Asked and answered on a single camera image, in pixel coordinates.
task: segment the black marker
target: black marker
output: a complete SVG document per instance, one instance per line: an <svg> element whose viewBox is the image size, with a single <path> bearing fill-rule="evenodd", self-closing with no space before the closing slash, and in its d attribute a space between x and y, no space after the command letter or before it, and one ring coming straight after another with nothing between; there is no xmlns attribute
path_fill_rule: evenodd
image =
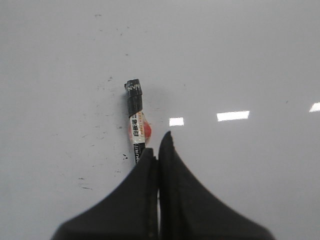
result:
<svg viewBox="0 0 320 240"><path fill-rule="evenodd" d="M144 114L142 112L142 90L139 79L129 80L125 85L129 113L129 135L132 137L135 163L146 148Z"/></svg>

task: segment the pen barrel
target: pen barrel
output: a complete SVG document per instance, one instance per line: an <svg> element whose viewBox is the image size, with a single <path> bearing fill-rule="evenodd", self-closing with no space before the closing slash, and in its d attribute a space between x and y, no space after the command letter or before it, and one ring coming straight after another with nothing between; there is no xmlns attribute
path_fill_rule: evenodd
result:
<svg viewBox="0 0 320 240"><path fill-rule="evenodd" d="M130 121L130 138L133 143L134 159L137 164L146 147L144 115L142 113L142 89L139 79L129 80L125 85Z"/></svg>

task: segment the black cap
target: black cap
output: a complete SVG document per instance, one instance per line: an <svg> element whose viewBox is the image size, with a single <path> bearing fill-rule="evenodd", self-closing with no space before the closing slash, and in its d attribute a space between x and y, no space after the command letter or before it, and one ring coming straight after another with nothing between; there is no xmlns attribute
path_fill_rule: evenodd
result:
<svg viewBox="0 0 320 240"><path fill-rule="evenodd" d="M139 79L133 79L127 81L124 84L127 103L128 103L128 113L129 117L137 112L142 111L142 89Z"/></svg>

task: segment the marker pen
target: marker pen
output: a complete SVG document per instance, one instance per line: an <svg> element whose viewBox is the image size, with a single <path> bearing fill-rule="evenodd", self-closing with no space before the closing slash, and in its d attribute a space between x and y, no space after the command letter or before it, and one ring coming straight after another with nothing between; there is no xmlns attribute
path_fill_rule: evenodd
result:
<svg viewBox="0 0 320 240"><path fill-rule="evenodd" d="M135 163L140 160L146 142L151 136L151 128L142 112L142 89L139 79L129 80L124 85L129 113L129 137L132 140Z"/></svg>

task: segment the pen label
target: pen label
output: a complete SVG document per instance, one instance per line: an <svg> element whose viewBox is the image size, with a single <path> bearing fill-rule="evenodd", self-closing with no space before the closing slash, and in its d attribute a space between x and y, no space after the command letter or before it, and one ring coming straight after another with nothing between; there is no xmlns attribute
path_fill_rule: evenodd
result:
<svg viewBox="0 0 320 240"><path fill-rule="evenodd" d="M133 144L143 144L146 142L145 139L145 128L143 115L141 111L133 114L130 117L131 133L132 133L132 143Z"/></svg>

